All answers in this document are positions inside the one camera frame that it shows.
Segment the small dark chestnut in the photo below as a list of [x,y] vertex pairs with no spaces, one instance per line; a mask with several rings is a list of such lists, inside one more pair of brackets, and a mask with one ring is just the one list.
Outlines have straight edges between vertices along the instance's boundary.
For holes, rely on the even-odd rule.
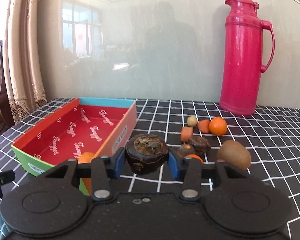
[[188,155],[195,154],[195,150],[192,145],[190,144],[182,144],[177,149],[177,155],[179,155],[181,158],[185,158]]

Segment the large dark water chestnut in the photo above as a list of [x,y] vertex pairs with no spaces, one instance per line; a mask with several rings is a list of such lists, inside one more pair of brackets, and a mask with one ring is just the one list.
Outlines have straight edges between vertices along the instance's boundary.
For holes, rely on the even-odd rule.
[[155,172],[168,161],[169,149],[158,135],[139,134],[127,142],[125,158],[131,171],[143,176]]

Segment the brown kiwi fruit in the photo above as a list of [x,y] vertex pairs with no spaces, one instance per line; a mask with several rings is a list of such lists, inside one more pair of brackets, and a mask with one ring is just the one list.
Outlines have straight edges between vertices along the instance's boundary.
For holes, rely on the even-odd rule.
[[247,170],[251,165],[250,152],[242,144],[233,140],[223,142],[217,152],[217,158],[243,171]]

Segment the orange tangerine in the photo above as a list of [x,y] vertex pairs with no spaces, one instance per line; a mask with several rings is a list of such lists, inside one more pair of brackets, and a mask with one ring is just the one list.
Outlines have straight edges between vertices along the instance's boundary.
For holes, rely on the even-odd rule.
[[185,157],[185,159],[197,159],[197,160],[199,160],[202,164],[204,163],[203,159],[202,159],[200,156],[196,155],[196,154],[189,154],[189,155],[187,155],[187,156]]
[[223,136],[226,134],[228,125],[225,119],[220,116],[213,118],[209,123],[209,130],[216,136]]
[[91,152],[84,152],[82,155],[77,159],[79,164],[84,164],[84,163],[90,163],[93,158],[94,158],[94,153]]

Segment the orange tangerine in box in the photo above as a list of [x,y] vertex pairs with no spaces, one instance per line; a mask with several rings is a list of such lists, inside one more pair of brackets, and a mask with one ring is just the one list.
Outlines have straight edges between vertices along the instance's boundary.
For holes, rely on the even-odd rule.
[[84,164],[84,163],[90,163],[93,158],[94,158],[94,153],[91,152],[84,152],[82,155],[77,159],[79,164]]

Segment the orange carrot chunk cylinder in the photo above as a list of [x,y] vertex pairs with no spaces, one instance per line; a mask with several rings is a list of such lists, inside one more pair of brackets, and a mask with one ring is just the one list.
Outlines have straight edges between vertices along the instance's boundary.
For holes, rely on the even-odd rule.
[[192,135],[193,135],[193,127],[184,126],[181,128],[180,140],[182,142],[188,142],[188,140]]

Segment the red cardboard box tray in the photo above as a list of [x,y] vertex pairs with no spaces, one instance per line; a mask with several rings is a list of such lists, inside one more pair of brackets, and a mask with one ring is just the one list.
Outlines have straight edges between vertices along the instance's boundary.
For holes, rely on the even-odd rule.
[[112,156],[136,126],[136,101],[75,98],[33,125],[12,149],[23,169],[38,176],[89,153]]

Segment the orange carrot chunk tapered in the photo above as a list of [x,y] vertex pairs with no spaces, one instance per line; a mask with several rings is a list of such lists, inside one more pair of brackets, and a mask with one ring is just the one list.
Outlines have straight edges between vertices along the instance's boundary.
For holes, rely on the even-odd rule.
[[200,120],[197,124],[197,127],[198,127],[199,131],[204,133],[204,134],[209,134],[210,133],[209,126],[210,126],[210,120],[209,119]]

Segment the small beige round fruit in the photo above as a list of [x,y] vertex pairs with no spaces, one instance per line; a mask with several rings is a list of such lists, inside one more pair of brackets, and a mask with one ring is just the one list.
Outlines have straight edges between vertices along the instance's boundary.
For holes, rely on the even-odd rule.
[[195,127],[197,126],[198,120],[195,116],[189,116],[187,118],[187,125],[190,127]]

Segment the black white grid tablecloth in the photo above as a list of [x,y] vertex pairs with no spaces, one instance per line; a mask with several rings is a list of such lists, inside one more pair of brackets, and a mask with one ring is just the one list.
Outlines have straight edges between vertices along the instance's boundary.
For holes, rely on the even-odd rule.
[[[51,100],[0,136],[0,172],[15,172],[15,180],[2,187],[4,195],[33,178],[22,168],[11,143],[70,100]],[[217,151],[226,140],[237,141],[246,147],[251,155],[248,172],[277,187],[292,200],[293,211],[285,233],[292,239],[300,239],[300,109],[257,106],[253,115],[241,116],[220,109],[215,102],[138,99],[137,124],[132,136],[157,134],[169,147],[177,149],[181,144],[181,126],[185,126],[191,115],[199,120],[217,116],[226,120],[225,136],[205,135],[211,145],[211,150],[203,157],[205,163],[215,162]],[[120,191],[127,192],[172,192],[181,185],[171,178],[166,165],[147,176],[137,176],[127,167],[121,178],[112,182]]]

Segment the pink thermos flask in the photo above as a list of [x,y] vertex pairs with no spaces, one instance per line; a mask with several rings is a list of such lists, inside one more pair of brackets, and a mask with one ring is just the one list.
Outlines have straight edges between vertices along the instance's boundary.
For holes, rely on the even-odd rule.
[[[258,18],[259,4],[253,0],[225,0],[230,12],[225,20],[225,59],[219,105],[237,115],[252,115],[256,108],[261,74],[275,53],[271,22]],[[271,53],[263,59],[263,31],[271,34]]]

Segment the beige lace curtain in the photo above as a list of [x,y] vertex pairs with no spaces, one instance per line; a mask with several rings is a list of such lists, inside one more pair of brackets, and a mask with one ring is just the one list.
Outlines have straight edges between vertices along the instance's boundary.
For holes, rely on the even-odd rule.
[[47,103],[39,64],[38,0],[8,0],[3,59],[15,123]]

